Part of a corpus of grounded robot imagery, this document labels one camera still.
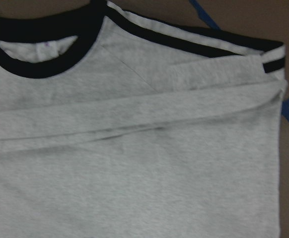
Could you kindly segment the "grey cartoon print t-shirt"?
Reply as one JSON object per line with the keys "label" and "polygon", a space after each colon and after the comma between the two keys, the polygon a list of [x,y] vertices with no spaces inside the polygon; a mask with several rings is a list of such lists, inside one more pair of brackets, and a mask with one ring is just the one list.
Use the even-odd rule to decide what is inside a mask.
{"label": "grey cartoon print t-shirt", "polygon": [[0,18],[0,238],[277,238],[285,45],[107,0]]}

